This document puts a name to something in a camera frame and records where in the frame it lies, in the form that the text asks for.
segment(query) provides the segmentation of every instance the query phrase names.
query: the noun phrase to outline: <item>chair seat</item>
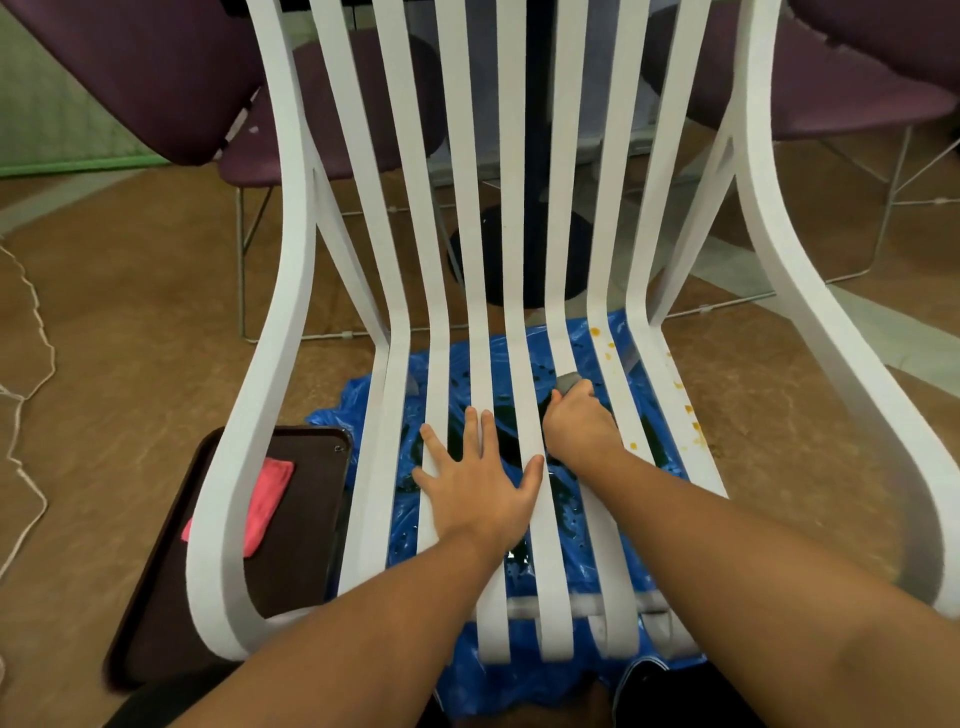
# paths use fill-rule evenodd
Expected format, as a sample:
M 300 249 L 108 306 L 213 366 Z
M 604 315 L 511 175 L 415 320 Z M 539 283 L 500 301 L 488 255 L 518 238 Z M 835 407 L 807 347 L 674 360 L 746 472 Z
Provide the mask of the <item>chair seat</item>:
M 363 93 L 376 154 L 381 172 L 400 167 L 394 116 L 390 110 L 387 79 L 380 55 L 376 30 L 350 34 L 360 89 Z M 423 143 L 427 155 L 433 154 L 446 137 L 444 81 L 440 59 L 434 49 L 417 37 L 410 38 Z M 331 180 L 352 178 L 347 143 L 340 127 L 340 117 L 333 92 L 326 76 L 324 53 L 316 42 L 294 51 L 294 62 L 300 78 L 300 90 L 307 124 L 317 151 L 324 161 Z M 274 110 L 269 89 L 264 85 L 253 100 L 250 113 L 240 131 L 224 150 L 219 162 L 220 176 L 236 187 L 267 187 L 280 184 L 280 157 L 276 144 Z
M 738 2 L 713 3 L 687 115 L 720 126 L 733 87 Z M 651 15 L 643 51 L 644 80 L 663 88 L 676 7 Z M 905 127 L 949 114 L 957 98 L 938 86 L 907 79 L 879 61 L 823 42 L 782 17 L 774 46 L 771 124 L 776 140 L 812 139 L 885 127 Z

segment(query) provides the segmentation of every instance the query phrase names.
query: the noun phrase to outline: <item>brown tray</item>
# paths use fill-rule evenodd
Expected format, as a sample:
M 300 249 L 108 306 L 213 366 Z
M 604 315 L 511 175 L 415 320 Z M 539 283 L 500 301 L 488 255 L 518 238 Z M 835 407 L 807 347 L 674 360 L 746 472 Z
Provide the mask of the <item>brown tray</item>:
M 200 486 L 223 428 L 207 435 L 187 471 L 104 661 L 110 687 L 141 685 L 224 662 L 193 626 L 186 598 L 186 543 Z M 296 464 L 257 552 L 245 561 L 253 604 L 265 617 L 321 604 L 340 570 L 349 509 L 352 443 L 338 427 L 281 426 L 267 455 Z

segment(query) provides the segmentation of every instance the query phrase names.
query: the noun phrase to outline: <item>red rag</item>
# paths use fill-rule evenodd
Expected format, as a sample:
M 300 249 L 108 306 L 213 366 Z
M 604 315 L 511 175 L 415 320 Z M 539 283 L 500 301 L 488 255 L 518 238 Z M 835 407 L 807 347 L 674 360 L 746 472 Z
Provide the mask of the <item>red rag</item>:
M 264 458 L 263 468 L 253 486 L 253 496 L 250 499 L 250 509 L 247 511 L 247 530 L 243 538 L 243 557 L 249 559 L 260 548 L 263 535 L 267 532 L 270 519 L 274 517 L 276 507 L 280 504 L 290 476 L 294 473 L 294 464 L 287 460 L 275 460 L 272 457 Z M 186 522 L 180 538 L 190 540 L 190 525 L 193 519 Z

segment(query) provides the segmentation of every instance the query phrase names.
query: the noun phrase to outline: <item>cable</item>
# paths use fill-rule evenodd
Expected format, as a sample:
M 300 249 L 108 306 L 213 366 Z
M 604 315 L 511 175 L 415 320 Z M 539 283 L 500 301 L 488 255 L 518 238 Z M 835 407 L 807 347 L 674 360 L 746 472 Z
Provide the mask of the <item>cable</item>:
M 0 241 L 3 240 L 5 240 L 4 236 L 0 235 Z M 30 294 L 34 299 L 33 313 L 34 318 L 36 319 L 37 330 L 39 331 L 40 338 L 43 340 L 43 345 L 50 350 L 50 371 L 47 373 L 47 376 L 45 376 L 36 384 L 36 386 L 31 390 L 30 394 L 17 394 L 16 392 L 12 392 L 11 390 L 7 389 L 7 387 L 5 387 L 3 384 L 0 384 L 0 397 L 5 397 L 8 400 L 13 400 L 16 402 L 16 408 L 13 410 L 13 435 L 10 439 L 10 445 L 7 447 L 7 460 L 16 466 L 16 474 L 30 487 L 30 490 L 34 492 L 36 497 L 40 499 L 40 510 L 34 516 L 34 519 L 27 523 L 26 528 L 20 532 L 19 538 L 16 540 L 16 543 L 13 544 L 10 555 L 7 556 L 7 560 L 4 561 L 3 566 L 0 566 L 0 580 L 2 580 L 4 575 L 7 573 L 7 570 L 13 563 L 13 559 L 16 558 L 16 555 L 20 552 L 20 548 L 27 540 L 27 536 L 30 535 L 30 532 L 34 529 L 34 526 L 40 521 L 40 519 L 43 518 L 43 515 L 47 512 L 47 506 L 50 504 L 50 501 L 47 500 L 47 496 L 43 494 L 43 491 L 39 489 L 36 483 L 34 483 L 34 480 L 27 474 L 27 471 L 24 470 L 23 461 L 18 459 L 14 455 L 14 452 L 16 451 L 16 444 L 20 436 L 23 405 L 30 401 L 34 395 L 40 391 L 40 388 L 50 381 L 54 374 L 57 373 L 57 350 L 54 349 L 53 345 L 50 343 L 50 340 L 47 338 L 46 325 L 43 323 L 43 319 L 40 317 L 40 299 L 36 294 L 36 288 L 31 283 L 30 279 L 27 278 L 27 269 L 23 267 L 23 264 L 19 260 L 17 260 L 16 255 L 7 250 L 2 242 L 0 242 L 0 253 L 4 253 L 10 258 L 10 260 L 13 261 L 13 264 L 19 271 L 20 280 L 22 280 L 30 289 Z M 3 661 L 3 657 L 0 656 L 0 685 L 3 684 L 6 674 L 7 667 Z

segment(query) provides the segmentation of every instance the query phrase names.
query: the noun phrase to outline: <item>white chair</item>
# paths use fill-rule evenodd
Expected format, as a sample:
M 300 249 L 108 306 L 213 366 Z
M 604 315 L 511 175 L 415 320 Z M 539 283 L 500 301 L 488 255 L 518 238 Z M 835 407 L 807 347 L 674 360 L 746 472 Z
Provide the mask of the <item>white chair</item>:
M 468 299 L 471 398 L 492 409 L 491 363 L 473 144 L 467 25 L 464 0 L 436 0 L 444 72 L 457 215 L 464 246 Z M 522 260 L 525 3 L 497 0 L 499 120 L 505 260 Z M 546 268 L 546 319 L 558 372 L 573 371 L 564 320 L 567 226 L 573 189 L 577 118 L 588 0 L 561 0 L 556 29 L 550 218 Z M 418 108 L 401 0 L 373 0 L 387 67 L 390 96 L 425 283 L 430 324 L 426 421 L 447 430 L 449 320 L 437 227 L 427 179 Z M 889 460 L 892 484 L 904 495 L 905 558 L 901 585 L 950 617 L 960 615 L 960 472 L 943 444 L 880 364 L 810 264 L 783 207 L 770 134 L 770 79 L 780 0 L 744 0 L 737 36 L 734 91 L 709 156 L 707 171 L 684 224 L 656 302 L 645 302 L 647 280 L 683 128 L 709 3 L 682 0 L 636 228 L 627 293 L 634 351 L 621 360 L 612 347 L 607 285 L 639 80 L 646 0 L 619 6 L 612 86 L 593 230 L 588 318 L 604 383 L 624 447 L 652 460 L 626 372 L 637 360 L 657 395 L 663 417 L 690 479 L 714 493 L 724 486 L 673 364 L 660 323 L 702 245 L 716 205 L 736 177 L 744 216 L 763 268 L 794 325 L 853 415 L 876 437 Z M 303 117 L 300 85 L 276 0 L 250 0 L 257 39 L 274 99 L 283 175 L 283 241 L 276 289 L 260 343 L 210 465 L 194 513 L 187 550 L 190 610 L 207 646 L 230 659 L 246 658 L 273 632 L 303 614 L 264 619 L 244 580 L 242 543 L 248 504 L 293 368 L 314 265 L 314 227 L 337 266 L 375 347 L 371 396 L 346 553 L 341 593 L 384 569 L 396 479 L 397 448 L 410 350 L 410 317 L 400 282 L 394 241 L 373 159 L 339 0 L 314 0 L 320 42 L 331 64 L 330 81 L 347 138 L 378 275 L 389 312 L 379 319 L 324 168 Z M 524 336 L 523 271 L 504 272 L 504 318 L 523 460 L 543 452 L 537 403 Z M 424 455 L 424 467 L 434 465 Z M 510 659 L 508 622 L 536 619 L 544 660 L 569 659 L 572 620 L 589 617 L 601 652 L 629 657 L 638 647 L 637 615 L 666 654 L 696 651 L 662 596 L 635 594 L 616 525 L 583 489 L 585 513 L 601 585 L 599 595 L 570 595 L 558 527 L 544 479 L 530 525 L 536 554 L 537 597 L 507 599 L 503 569 L 476 607 L 481 659 Z M 429 500 L 421 496 L 419 549 L 436 540 Z

